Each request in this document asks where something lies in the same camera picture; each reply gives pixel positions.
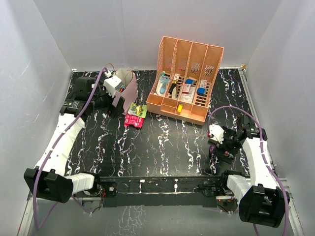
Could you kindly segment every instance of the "pink package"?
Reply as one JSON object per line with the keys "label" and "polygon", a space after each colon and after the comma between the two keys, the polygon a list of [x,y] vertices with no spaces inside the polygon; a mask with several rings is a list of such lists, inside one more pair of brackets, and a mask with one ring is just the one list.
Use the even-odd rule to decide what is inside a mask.
{"label": "pink package", "polygon": [[124,126],[127,127],[129,125],[133,125],[136,128],[141,128],[143,125],[143,118],[126,114]]}

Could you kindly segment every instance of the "yellow object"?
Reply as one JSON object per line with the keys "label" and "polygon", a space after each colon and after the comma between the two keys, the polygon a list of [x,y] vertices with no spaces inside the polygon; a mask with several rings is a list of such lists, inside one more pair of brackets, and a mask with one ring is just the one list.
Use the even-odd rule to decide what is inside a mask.
{"label": "yellow object", "polygon": [[182,109],[183,109],[183,105],[180,103],[177,108],[177,114],[180,114],[182,112]]}

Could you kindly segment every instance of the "green packet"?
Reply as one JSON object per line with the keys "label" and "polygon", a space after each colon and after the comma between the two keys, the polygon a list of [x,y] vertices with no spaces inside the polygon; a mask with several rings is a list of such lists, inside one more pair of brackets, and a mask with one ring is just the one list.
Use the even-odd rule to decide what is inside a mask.
{"label": "green packet", "polygon": [[145,118],[147,114],[147,105],[137,106],[135,103],[132,103],[128,110],[128,114]]}

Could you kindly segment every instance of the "cable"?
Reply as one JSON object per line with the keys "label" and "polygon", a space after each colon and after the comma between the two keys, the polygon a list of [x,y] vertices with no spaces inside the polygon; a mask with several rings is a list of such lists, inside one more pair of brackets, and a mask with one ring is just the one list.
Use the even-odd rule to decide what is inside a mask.
{"label": "cable", "polygon": [[260,236],[260,233],[258,232],[258,229],[257,229],[257,226],[256,224],[253,224],[254,225],[254,230],[255,230],[255,233],[257,236]]}
{"label": "cable", "polygon": [[[102,73],[103,73],[104,70],[108,72],[108,70],[107,70],[107,68],[106,68],[105,66],[100,70],[100,72],[99,72],[99,74],[98,74],[98,76],[97,76],[95,85],[94,85],[94,87],[93,87],[93,89],[92,89],[92,92],[91,92],[91,94],[90,94],[90,96],[89,96],[87,102],[85,103],[83,109],[80,111],[80,113],[78,114],[78,116],[74,119],[74,121],[73,121],[70,125],[68,125],[68,127],[64,130],[64,132],[61,133],[61,134],[58,136],[58,138],[56,139],[56,141],[55,141],[54,144],[52,145],[51,150],[48,152],[46,158],[44,159],[42,165],[40,166],[40,168],[39,168],[39,170],[38,170],[38,173],[37,173],[37,176],[36,176],[36,179],[35,179],[35,183],[34,183],[34,189],[33,189],[34,224],[35,224],[35,228],[36,228],[37,231],[39,231],[39,230],[44,226],[44,224],[46,223],[46,221],[47,221],[47,219],[48,219],[48,216],[50,215],[50,213],[53,211],[53,209],[55,208],[55,206],[56,206],[57,203],[58,203],[58,202],[55,203],[55,204],[51,207],[51,209],[48,211],[48,213],[47,213],[47,215],[45,216],[45,218],[44,218],[44,220],[42,221],[42,223],[41,223],[40,225],[38,225],[36,195],[37,195],[37,188],[38,188],[38,182],[39,182],[40,174],[42,173],[42,171],[43,171],[43,169],[44,169],[44,167],[45,167],[45,165],[46,165],[48,159],[50,158],[50,155],[51,155],[51,153],[53,152],[53,149],[56,147],[57,143],[60,141],[60,139],[62,138],[62,136],[77,122],[77,120],[81,117],[81,115],[85,112],[86,108],[87,108],[88,105],[90,104],[90,102],[91,102],[91,100],[92,100],[92,98],[93,98],[93,96],[94,96],[94,93],[95,93],[95,91],[96,91],[98,82],[99,82],[99,80],[100,80],[100,78],[101,78]],[[79,205],[82,207],[82,209],[83,209],[84,211],[87,210],[87,209],[86,209],[85,207],[83,207],[80,203],[79,203]]]}
{"label": "cable", "polygon": [[83,190],[84,194],[86,194],[86,195],[88,195],[88,196],[90,196],[90,197],[96,197],[96,196],[98,196],[98,195],[101,193],[101,191],[102,191],[102,188],[100,188],[100,190],[99,190],[98,193],[92,195],[92,194],[90,194],[88,191]]}
{"label": "cable", "polygon": [[[273,172],[273,170],[271,169],[271,167],[268,166],[268,162],[267,162],[267,160],[266,160],[265,154],[263,154],[264,147],[263,147],[262,128],[261,128],[260,124],[258,123],[258,121],[257,121],[251,114],[249,114],[248,112],[244,111],[243,109],[238,108],[238,107],[234,107],[234,106],[222,106],[222,107],[216,108],[213,112],[210,113],[209,118],[208,118],[208,132],[210,132],[209,126],[210,126],[210,119],[211,119],[211,117],[213,116],[213,114],[214,114],[216,111],[218,111],[218,110],[220,110],[220,109],[224,109],[224,108],[233,108],[233,109],[236,109],[236,110],[239,110],[239,111],[243,112],[245,115],[247,115],[248,117],[250,117],[250,118],[255,122],[255,124],[257,125],[257,127],[258,127],[258,129],[259,129],[260,152],[261,152],[262,159],[263,159],[264,163],[266,164],[266,167],[267,167],[269,173],[274,177],[274,179],[276,180],[276,182],[279,184],[280,189],[281,189],[281,191],[282,191],[282,193],[283,193],[285,216],[284,216],[284,229],[283,229],[282,235],[283,235],[283,236],[286,236],[286,235],[287,235],[288,228],[289,228],[289,204],[288,204],[287,197],[286,197],[286,192],[285,192],[285,189],[284,189],[283,184],[281,183],[281,180],[280,180],[280,179],[278,178],[278,176]],[[259,232],[256,231],[256,230],[257,230],[257,227],[256,227],[255,224],[254,224],[254,229],[255,229],[256,234],[259,235]]]}
{"label": "cable", "polygon": [[226,209],[225,209],[224,207],[222,207],[221,205],[218,205],[218,204],[217,204],[217,206],[218,206],[218,207],[221,207],[223,210],[225,210],[225,212],[229,212],[228,210],[226,210]]}
{"label": "cable", "polygon": [[94,212],[95,212],[97,209],[101,209],[101,208],[102,208],[101,206],[95,208],[94,211],[92,211],[92,214],[94,214]]}
{"label": "cable", "polygon": [[71,196],[74,201],[88,214],[92,214],[92,212],[88,209],[86,209],[73,195]]}

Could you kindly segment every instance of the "snack bag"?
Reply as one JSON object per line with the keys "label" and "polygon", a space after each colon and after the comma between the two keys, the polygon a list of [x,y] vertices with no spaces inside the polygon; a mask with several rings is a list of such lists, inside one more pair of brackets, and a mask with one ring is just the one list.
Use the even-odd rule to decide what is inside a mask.
{"label": "snack bag", "polygon": [[127,114],[125,118],[124,126],[127,127],[129,125],[133,125],[136,128],[141,128],[143,125],[143,120],[144,120],[143,118]]}
{"label": "snack bag", "polygon": [[147,105],[137,106],[135,103],[132,103],[128,110],[128,114],[145,118],[147,114]]}

